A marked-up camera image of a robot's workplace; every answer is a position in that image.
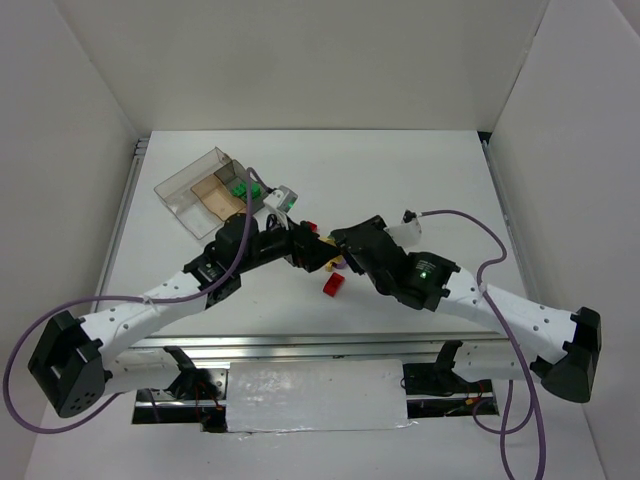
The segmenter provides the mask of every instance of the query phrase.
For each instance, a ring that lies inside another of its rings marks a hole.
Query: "small object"
[[[251,198],[258,198],[261,194],[262,194],[262,191],[260,190],[260,185],[258,185],[257,183],[252,183]]]
[[[318,226],[315,223],[307,221],[305,221],[304,223],[309,226],[312,232],[315,233],[315,231],[318,230]]]
[[[332,273],[327,283],[325,283],[322,291],[330,297],[335,297],[336,293],[344,283],[344,277],[339,273]]]
[[[246,195],[247,194],[247,184],[246,183],[241,183],[240,185],[235,187],[233,190],[231,190],[231,194],[234,197],[242,197],[242,196]]]
[[[269,213],[276,216],[278,223],[286,230],[289,229],[287,213],[298,199],[298,195],[290,188],[280,185],[264,199],[264,206]]]
[[[339,257],[336,257],[332,260],[333,262],[336,262],[334,267],[337,268],[338,270],[342,270],[343,268],[346,268],[347,266],[347,261],[344,259],[344,257],[341,255]]]

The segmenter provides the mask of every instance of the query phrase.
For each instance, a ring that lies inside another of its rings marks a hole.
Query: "green block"
[[[231,190],[231,195],[233,195],[234,197],[242,197],[243,195],[246,196],[247,185],[244,183],[241,183],[240,185],[235,187],[233,190]]]

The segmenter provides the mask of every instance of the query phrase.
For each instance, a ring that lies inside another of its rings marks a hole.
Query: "cable clip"
[[[160,312],[158,311],[158,306],[155,303],[153,303],[153,299],[149,295],[143,293],[142,295],[140,295],[140,298],[142,298],[143,305],[150,306],[153,309],[156,316],[157,317],[160,316]]]

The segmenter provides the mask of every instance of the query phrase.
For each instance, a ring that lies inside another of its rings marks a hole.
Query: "yellow object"
[[[320,240],[325,242],[325,243],[328,243],[329,245],[333,245],[334,247],[336,246],[336,242],[332,238],[320,237]],[[331,260],[329,260],[325,264],[324,269],[327,272],[332,272],[333,271],[333,267],[335,267],[339,263],[342,263],[343,261],[344,261],[344,258],[342,258],[342,255],[338,255],[337,257],[332,258]]]

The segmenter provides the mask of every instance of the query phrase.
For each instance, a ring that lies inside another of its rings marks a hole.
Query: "white table surface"
[[[141,292],[199,253],[201,246],[160,205],[153,187],[214,146],[254,166],[268,183],[296,189],[301,198],[292,216],[312,220],[324,232],[376,213],[395,223],[405,207],[458,208],[477,215],[507,239],[474,132],[155,132],[109,281],[110,292]],[[426,221],[423,232],[419,249],[470,269],[496,250],[482,232],[458,219]],[[278,263],[243,276],[244,288],[222,305],[163,333],[476,331],[462,320],[415,315],[393,300],[379,301],[360,282],[364,279],[353,275],[335,299],[325,298],[321,290],[328,274],[298,274]],[[268,276],[262,276],[263,270]],[[261,283],[261,278],[269,282]],[[523,293],[513,257],[488,278]],[[502,406],[504,385],[496,387]],[[526,412],[524,390],[518,386],[514,419]],[[582,408],[543,391],[540,396],[549,446],[546,478],[604,479]],[[133,397],[133,393],[121,397],[73,432],[39,435],[26,478],[505,478],[498,439],[470,418],[423,419],[409,428],[377,432],[217,435],[200,433],[193,425],[131,425]],[[498,420],[487,421],[497,425]],[[43,425],[64,423],[47,408]],[[516,477],[531,478],[537,445],[533,426],[510,439],[509,445]]]
[[[202,251],[160,202],[154,187],[218,146],[269,185],[284,184],[300,198],[294,220],[310,220],[328,235],[334,228],[380,214],[400,223],[406,208],[456,208],[476,215],[509,244],[506,227],[475,132],[227,131],[155,132],[138,179],[111,273],[109,293],[158,285]],[[264,222],[266,211],[259,212]],[[414,250],[427,250],[475,271],[499,253],[486,233],[457,217],[422,220]],[[524,288],[509,252],[487,278],[514,293]],[[243,287],[200,315],[176,322],[162,335],[260,335],[405,332],[477,332],[465,320],[406,308],[378,295],[366,276],[350,271],[339,295],[322,292],[330,274],[308,274],[286,261],[242,276]]]

